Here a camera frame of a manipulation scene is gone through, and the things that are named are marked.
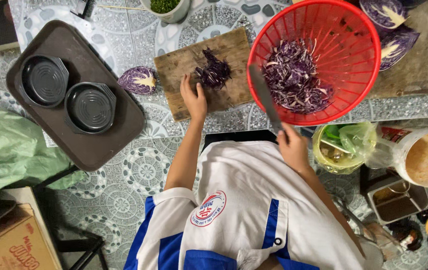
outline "red plastic colander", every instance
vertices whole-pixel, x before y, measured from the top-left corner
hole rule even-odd
[[[330,105],[310,114],[294,113],[276,105],[279,118],[292,125],[314,126],[347,114],[367,95],[381,63],[381,45],[373,23],[355,6],[341,0],[304,0],[278,13],[261,30],[249,55],[248,65],[266,63],[281,40],[304,39],[314,50],[316,76],[334,89]],[[249,88],[262,108],[251,76]]]

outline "basket rim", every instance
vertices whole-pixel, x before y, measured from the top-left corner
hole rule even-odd
[[[327,122],[336,120],[340,118],[341,116],[349,113],[354,107],[356,107],[361,101],[366,97],[366,95],[369,93],[371,88],[373,87],[376,78],[379,74],[379,69],[381,67],[381,41],[379,40],[379,35],[377,34],[376,28],[374,27],[373,22],[369,17],[362,12],[361,9],[355,7],[354,5],[345,2],[343,0],[303,0],[299,3],[295,3],[285,9],[283,9],[281,12],[276,14],[271,20],[267,22],[267,24],[261,29],[259,34],[256,37],[256,40],[253,43],[253,46],[251,47],[251,52],[249,53],[249,59],[247,62],[247,81],[249,85],[249,91],[251,92],[251,95],[253,96],[254,101],[256,104],[264,111],[266,112],[266,109],[261,104],[259,98],[257,97],[257,94],[254,90],[253,83],[251,81],[251,74],[249,73],[249,65],[253,63],[254,58],[254,48],[258,46],[260,43],[261,37],[264,36],[267,29],[271,27],[279,18],[283,17],[285,14],[291,12],[294,9],[298,9],[304,6],[314,5],[314,4],[331,4],[331,5],[337,5],[340,7],[343,7],[349,11],[351,11],[353,14],[357,15],[361,21],[364,23],[364,25],[368,28],[369,33],[371,34],[373,44],[374,44],[374,69],[373,74],[371,75],[371,78],[369,79],[369,82],[367,83],[366,89],[357,97],[357,99],[349,104],[348,107],[344,108],[343,110],[339,111],[337,114],[330,115],[324,119],[321,120],[313,120],[313,121],[302,121],[302,120],[286,120],[286,123],[289,123],[291,125],[296,126],[315,126],[315,125],[321,125],[325,124]]]

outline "white bucket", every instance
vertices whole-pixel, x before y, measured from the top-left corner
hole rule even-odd
[[[393,148],[394,167],[406,181],[428,187],[428,128],[404,131],[409,133]]]
[[[176,23],[184,18],[190,7],[190,0],[181,0],[173,10],[168,13],[161,14],[155,13],[151,10],[151,0],[140,0],[140,3],[142,3],[147,11],[159,17],[161,21],[169,24]]]

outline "black bowl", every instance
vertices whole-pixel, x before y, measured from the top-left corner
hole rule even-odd
[[[114,122],[115,95],[104,83],[78,83],[67,91],[64,110],[74,133],[100,134]]]
[[[69,71],[58,57],[33,55],[22,64],[20,76],[20,94],[30,105],[53,108],[66,95]]]

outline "person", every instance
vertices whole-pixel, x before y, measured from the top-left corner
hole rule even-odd
[[[309,165],[306,138],[290,125],[282,124],[279,146],[220,141],[208,145],[198,163],[207,104],[201,85],[196,94],[189,81],[184,75],[180,85],[189,128],[164,191],[146,199],[124,270],[368,268]]]

